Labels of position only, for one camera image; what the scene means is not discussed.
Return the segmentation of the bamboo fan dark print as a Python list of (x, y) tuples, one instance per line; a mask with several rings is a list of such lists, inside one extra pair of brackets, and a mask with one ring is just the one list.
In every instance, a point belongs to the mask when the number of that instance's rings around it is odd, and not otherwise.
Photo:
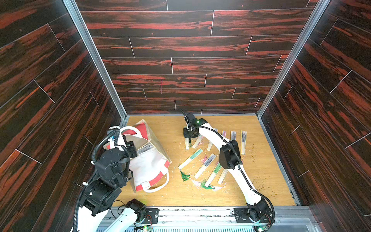
[(213, 160), (216, 158), (215, 154), (210, 155), (207, 160), (203, 163), (203, 165), (200, 167), (200, 169), (195, 174), (194, 178), (198, 179), (201, 174), (206, 170), (206, 168), (213, 162)]

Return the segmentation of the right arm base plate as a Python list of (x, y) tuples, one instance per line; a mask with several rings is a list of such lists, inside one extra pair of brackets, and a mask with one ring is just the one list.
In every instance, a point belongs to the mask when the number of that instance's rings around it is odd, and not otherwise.
[(272, 224), (274, 216), (270, 208), (265, 210), (250, 209), (248, 207), (236, 207), (231, 214), (235, 217), (237, 223), (257, 223)]

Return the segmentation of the green folding fan green tassel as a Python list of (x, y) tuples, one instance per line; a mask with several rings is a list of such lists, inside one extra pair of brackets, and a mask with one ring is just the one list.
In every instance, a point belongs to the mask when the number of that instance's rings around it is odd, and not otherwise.
[(211, 185), (211, 182), (215, 179), (216, 175), (219, 173), (221, 168), (222, 167), (221, 167), (220, 163), (218, 162), (216, 167), (214, 168), (214, 170), (211, 172), (209, 178), (206, 181), (203, 181), (201, 183), (201, 187), (203, 189), (212, 189), (212, 190), (215, 189), (215, 187)]

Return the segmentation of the folding fan purple print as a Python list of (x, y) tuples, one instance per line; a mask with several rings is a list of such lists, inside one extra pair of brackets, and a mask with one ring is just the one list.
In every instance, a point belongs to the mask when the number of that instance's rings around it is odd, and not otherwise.
[(237, 133), (235, 131), (231, 131), (231, 140), (236, 140)]

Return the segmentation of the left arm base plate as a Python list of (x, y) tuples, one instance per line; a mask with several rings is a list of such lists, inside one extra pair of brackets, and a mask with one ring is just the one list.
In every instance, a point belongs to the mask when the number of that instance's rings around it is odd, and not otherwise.
[(158, 208), (145, 208), (139, 211), (135, 211), (132, 208), (125, 208), (122, 214), (118, 217), (118, 221), (129, 226), (134, 223), (157, 224), (158, 215)]

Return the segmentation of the plain bamboo folding fan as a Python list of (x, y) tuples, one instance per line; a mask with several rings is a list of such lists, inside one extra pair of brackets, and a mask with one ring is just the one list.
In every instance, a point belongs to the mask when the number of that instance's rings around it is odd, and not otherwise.
[(189, 138), (185, 138), (185, 149), (189, 150)]

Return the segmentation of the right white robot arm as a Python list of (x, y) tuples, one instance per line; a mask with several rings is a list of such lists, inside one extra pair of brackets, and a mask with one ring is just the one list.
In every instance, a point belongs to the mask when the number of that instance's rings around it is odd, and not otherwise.
[(274, 206), (266, 196), (256, 190), (248, 178), (236, 140), (229, 140), (213, 129), (205, 119), (197, 119), (192, 113), (184, 114), (184, 119), (187, 123), (183, 129), (185, 138), (202, 135), (219, 149), (219, 164), (231, 173), (241, 189), (249, 209), (250, 219), (255, 223), (263, 223), (263, 219), (267, 218), (268, 226), (271, 226), (275, 218)]

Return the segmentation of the folding fan dark blue print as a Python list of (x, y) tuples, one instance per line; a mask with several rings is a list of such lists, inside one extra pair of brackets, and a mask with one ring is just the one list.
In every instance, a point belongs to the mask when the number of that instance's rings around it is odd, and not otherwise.
[(247, 132), (242, 130), (241, 131), (241, 154), (242, 155), (245, 155), (246, 139), (247, 139)]

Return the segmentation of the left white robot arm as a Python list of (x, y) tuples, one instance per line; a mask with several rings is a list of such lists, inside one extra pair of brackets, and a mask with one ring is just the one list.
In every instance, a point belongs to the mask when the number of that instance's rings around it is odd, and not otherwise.
[(127, 141), (123, 131), (132, 130), (141, 138), (141, 132), (131, 126), (111, 127), (108, 134), (94, 147), (91, 160), (94, 173), (80, 191), (74, 209), (72, 231), (78, 231), (78, 210), (86, 207), (96, 216), (109, 209), (121, 193), (121, 188), (133, 178), (130, 159), (138, 156), (132, 141)]

